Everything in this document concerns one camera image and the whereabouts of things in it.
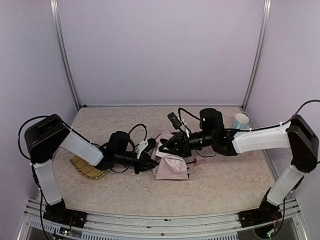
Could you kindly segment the pink and black folding umbrella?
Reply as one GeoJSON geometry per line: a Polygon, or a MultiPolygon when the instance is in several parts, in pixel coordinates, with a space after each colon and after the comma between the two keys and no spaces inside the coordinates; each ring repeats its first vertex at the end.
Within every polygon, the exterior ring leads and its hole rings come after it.
{"type": "Polygon", "coordinates": [[[152,172],[155,180],[187,180],[190,177],[190,173],[187,170],[187,163],[184,158],[170,154],[160,152],[161,139],[168,140],[174,135],[169,131],[160,133],[156,138],[156,145],[150,151],[151,159],[158,163],[152,172]]]}

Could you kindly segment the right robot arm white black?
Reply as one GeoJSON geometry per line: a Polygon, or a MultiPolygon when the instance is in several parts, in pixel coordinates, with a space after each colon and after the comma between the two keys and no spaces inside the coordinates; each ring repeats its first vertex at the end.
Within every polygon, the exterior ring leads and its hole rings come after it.
{"type": "Polygon", "coordinates": [[[187,158],[193,150],[211,147],[215,153],[231,157],[252,151],[291,149],[290,165],[265,194],[259,206],[262,212],[277,211],[285,197],[318,165],[319,139],[298,114],[273,126],[236,129],[225,128],[220,111],[205,108],[199,112],[200,131],[193,133],[181,129],[183,124],[173,112],[167,117],[177,132],[170,139],[161,139],[162,153],[187,158]]]}

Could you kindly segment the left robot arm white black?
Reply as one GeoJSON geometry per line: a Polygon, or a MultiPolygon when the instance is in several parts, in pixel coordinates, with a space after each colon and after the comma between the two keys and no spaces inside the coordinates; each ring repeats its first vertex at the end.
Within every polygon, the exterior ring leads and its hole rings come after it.
{"type": "Polygon", "coordinates": [[[38,116],[37,119],[39,121],[24,132],[24,140],[36,183],[48,206],[64,203],[52,166],[58,149],[72,153],[99,171],[122,165],[132,167],[138,175],[158,166],[158,162],[148,153],[155,146],[153,138],[145,138],[140,145],[135,146],[129,133],[116,131],[110,135],[108,142],[97,145],[74,130],[57,114],[38,116]],[[127,150],[129,145],[133,148],[131,151],[127,150]]]}

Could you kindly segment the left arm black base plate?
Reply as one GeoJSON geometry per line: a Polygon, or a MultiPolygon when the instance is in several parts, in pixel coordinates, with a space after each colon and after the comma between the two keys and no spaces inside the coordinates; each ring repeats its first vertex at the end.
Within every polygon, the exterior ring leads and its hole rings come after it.
{"type": "Polygon", "coordinates": [[[87,213],[64,206],[47,205],[43,214],[45,220],[69,227],[84,228],[87,213]]]}

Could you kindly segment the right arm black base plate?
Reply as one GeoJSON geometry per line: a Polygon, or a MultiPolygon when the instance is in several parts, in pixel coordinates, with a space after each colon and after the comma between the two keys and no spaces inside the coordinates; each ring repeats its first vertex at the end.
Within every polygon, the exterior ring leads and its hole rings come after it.
{"type": "Polygon", "coordinates": [[[251,227],[275,221],[282,218],[282,213],[278,206],[267,205],[258,208],[241,211],[238,213],[242,228],[251,227]]]}

